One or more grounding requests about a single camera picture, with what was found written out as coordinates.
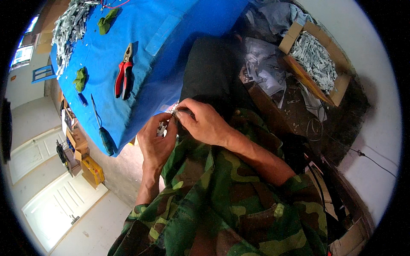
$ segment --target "blue tablecloth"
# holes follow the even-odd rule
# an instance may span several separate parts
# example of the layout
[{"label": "blue tablecloth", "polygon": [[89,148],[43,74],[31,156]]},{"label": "blue tablecloth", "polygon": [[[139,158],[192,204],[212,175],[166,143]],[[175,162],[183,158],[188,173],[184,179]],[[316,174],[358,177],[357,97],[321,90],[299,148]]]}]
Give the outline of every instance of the blue tablecloth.
[{"label": "blue tablecloth", "polygon": [[[117,150],[130,142],[145,122],[164,105],[175,103],[182,87],[186,58],[198,36],[221,36],[228,32],[247,0],[131,0],[121,6],[106,35],[97,22],[108,9],[101,5],[90,10],[87,31],[74,47],[69,66],[59,78],[61,90],[84,130],[105,152],[98,134],[90,94]],[[129,43],[133,43],[134,85],[127,100],[116,99],[114,81],[118,64]],[[50,53],[57,70],[57,47]],[[76,71],[86,66],[89,79],[82,92],[88,106],[81,105],[72,82]]]}]

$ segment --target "green cloth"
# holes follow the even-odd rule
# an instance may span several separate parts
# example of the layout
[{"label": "green cloth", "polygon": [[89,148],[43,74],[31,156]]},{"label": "green cloth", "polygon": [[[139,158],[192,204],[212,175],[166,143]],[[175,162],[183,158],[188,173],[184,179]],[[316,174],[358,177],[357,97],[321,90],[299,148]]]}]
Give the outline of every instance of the green cloth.
[{"label": "green cloth", "polygon": [[87,77],[87,71],[85,67],[77,70],[77,77],[74,79],[73,84],[75,84],[75,88],[77,89],[79,93],[84,91],[86,77]]},{"label": "green cloth", "polygon": [[[261,146],[280,145],[255,113],[232,119]],[[195,255],[198,234],[214,255],[326,255],[326,216],[307,174],[274,187],[230,151],[184,138],[161,175],[165,189],[134,207],[109,256]]]},{"label": "green cloth", "polygon": [[117,12],[119,8],[112,9],[108,12],[105,18],[101,18],[97,25],[100,28],[100,35],[105,35],[110,28],[110,23],[113,18],[117,17]]}]

